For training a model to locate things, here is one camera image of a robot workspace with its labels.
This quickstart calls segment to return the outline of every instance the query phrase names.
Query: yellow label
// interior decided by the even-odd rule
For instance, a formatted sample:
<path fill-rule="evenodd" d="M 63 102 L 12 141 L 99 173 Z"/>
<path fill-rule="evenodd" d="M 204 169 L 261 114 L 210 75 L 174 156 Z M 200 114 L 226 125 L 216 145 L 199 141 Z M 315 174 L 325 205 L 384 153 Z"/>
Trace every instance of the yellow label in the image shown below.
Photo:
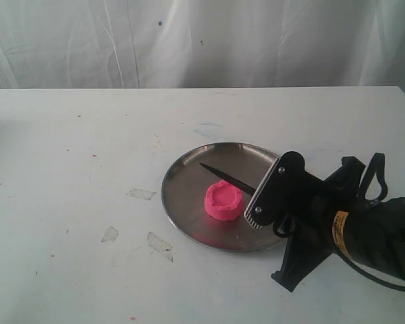
<path fill-rule="evenodd" d="M 344 253 L 346 257 L 351 259 L 350 254 L 346 250 L 344 241 L 344 226 L 348 213 L 345 211 L 338 211 L 336 213 L 335 219 L 333 220 L 333 225 L 331 226 L 331 234 L 333 235 L 333 241 L 339 250 Z"/>

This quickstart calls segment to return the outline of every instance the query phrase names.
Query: pink play dough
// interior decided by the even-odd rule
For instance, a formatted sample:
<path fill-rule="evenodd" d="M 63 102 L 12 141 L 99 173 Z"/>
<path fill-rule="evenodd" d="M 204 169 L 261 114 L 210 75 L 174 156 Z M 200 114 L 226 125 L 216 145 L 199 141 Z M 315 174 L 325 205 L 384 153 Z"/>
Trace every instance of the pink play dough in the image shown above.
<path fill-rule="evenodd" d="M 207 189 L 204 206 L 211 217 L 220 221 L 233 221 L 240 216 L 244 208 L 242 192 L 221 180 Z"/>

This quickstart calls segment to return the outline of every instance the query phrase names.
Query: white table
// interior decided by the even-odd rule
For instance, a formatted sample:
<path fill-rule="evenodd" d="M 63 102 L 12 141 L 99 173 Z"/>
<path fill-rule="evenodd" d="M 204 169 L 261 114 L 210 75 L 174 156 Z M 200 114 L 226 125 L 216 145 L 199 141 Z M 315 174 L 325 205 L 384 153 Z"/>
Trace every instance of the white table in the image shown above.
<path fill-rule="evenodd" d="M 0 90 L 0 324 L 405 323 L 405 293 L 336 256 L 291 294 L 270 278 L 284 247 L 221 252 L 174 228 L 163 175 L 217 141 L 299 151 L 322 178 L 384 152 L 389 197 L 405 196 L 397 87 Z"/>

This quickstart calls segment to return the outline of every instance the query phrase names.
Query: white curtain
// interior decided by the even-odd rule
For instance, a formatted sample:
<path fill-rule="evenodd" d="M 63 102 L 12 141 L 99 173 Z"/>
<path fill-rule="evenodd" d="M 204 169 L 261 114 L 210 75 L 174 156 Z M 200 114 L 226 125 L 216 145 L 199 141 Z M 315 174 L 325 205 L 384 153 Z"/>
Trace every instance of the white curtain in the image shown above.
<path fill-rule="evenodd" d="M 378 84 L 405 0 L 0 0 L 0 88 Z"/>

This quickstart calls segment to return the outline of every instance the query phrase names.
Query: silver plate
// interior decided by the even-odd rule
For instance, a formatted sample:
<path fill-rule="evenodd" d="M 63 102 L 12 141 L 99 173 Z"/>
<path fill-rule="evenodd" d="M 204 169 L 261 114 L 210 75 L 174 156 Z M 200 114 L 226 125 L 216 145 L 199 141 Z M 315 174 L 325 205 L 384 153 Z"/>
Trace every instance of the silver plate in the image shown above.
<path fill-rule="evenodd" d="M 213 248 L 249 252 L 283 242 L 271 226 L 252 229 L 241 215 L 218 221 L 205 212 L 207 188 L 219 178 L 201 167 L 206 163 L 256 188 L 279 157 L 261 147 L 242 143 L 215 143 L 191 150 L 168 169 L 162 183 L 162 203 L 171 222 L 187 236 Z M 245 204 L 250 196 L 243 194 Z"/>

